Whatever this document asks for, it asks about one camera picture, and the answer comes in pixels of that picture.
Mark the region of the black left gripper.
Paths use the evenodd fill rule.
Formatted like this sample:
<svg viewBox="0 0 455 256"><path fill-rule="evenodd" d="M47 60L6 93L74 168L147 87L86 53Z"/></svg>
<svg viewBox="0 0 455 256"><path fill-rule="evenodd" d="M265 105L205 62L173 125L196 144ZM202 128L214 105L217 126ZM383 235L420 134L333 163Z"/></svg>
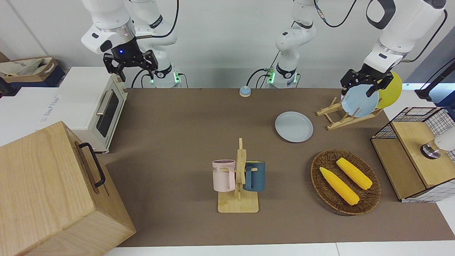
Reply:
<svg viewBox="0 0 455 256"><path fill-rule="evenodd" d="M371 97L377 90L386 89L393 78L391 71L382 73L367 64L363 64L359 71L349 69L343 78L340 79L340 84L342 86L341 94L345 96L350 88L360 84L366 84L370 85L369 89L366 91L366 96Z"/></svg>

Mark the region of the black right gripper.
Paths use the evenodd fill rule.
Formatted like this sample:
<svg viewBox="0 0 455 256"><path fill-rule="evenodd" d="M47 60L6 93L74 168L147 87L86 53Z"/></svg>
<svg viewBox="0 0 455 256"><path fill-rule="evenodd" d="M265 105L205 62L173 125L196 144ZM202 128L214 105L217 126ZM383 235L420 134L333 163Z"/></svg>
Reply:
<svg viewBox="0 0 455 256"><path fill-rule="evenodd" d="M148 71L151 80L154 79L155 71L158 69L158 61L153 52L149 49L142 52L137 39L118 45L111 49L112 53L104 53L103 63L107 71L119 75L122 82L126 81L124 68L140 67Z"/></svg>

